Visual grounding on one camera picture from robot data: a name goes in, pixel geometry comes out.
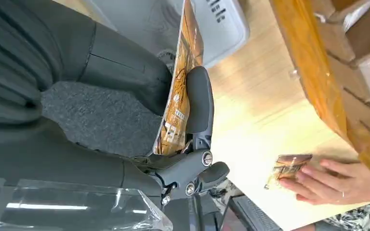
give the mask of plastic wrap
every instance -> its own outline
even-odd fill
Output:
[[[313,10],[307,0],[272,0],[302,86],[318,116],[359,153],[370,168],[370,131],[351,123],[343,107],[341,87],[331,72]]]
[[[0,231],[172,231],[136,189],[0,179]]]

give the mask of finger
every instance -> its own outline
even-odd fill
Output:
[[[356,176],[362,166],[361,164],[343,164],[333,160],[322,160],[320,165],[348,177]]]
[[[344,180],[340,179],[338,177],[334,177],[331,174],[328,174],[326,172],[322,172],[320,170],[315,169],[311,166],[305,166],[301,169],[301,171],[309,176],[311,176],[313,179],[318,180],[319,182],[330,186],[331,188],[342,191]]]
[[[341,195],[341,192],[338,192],[337,190],[313,179],[311,176],[303,173],[302,171],[298,171],[296,177],[299,183],[323,199],[334,199]]]
[[[319,198],[315,193],[313,193],[311,190],[308,188],[304,187],[302,184],[299,184],[293,180],[289,179],[280,179],[279,183],[286,189],[290,189],[291,191],[301,194],[306,198],[311,198],[311,199],[317,199]]]
[[[306,202],[306,203],[309,203],[309,204],[312,204],[312,205],[321,205],[321,204],[326,204],[326,202],[323,202],[322,200],[311,200],[311,199],[308,199],[300,194],[297,194],[296,195],[296,199],[298,201],[302,201],[302,202]]]

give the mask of light wood surface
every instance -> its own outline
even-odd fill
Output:
[[[215,98],[212,152],[229,179],[283,230],[358,207],[312,206],[264,185],[278,155],[356,159],[357,153],[318,118],[308,102],[268,0],[246,0],[248,44],[209,70]]]

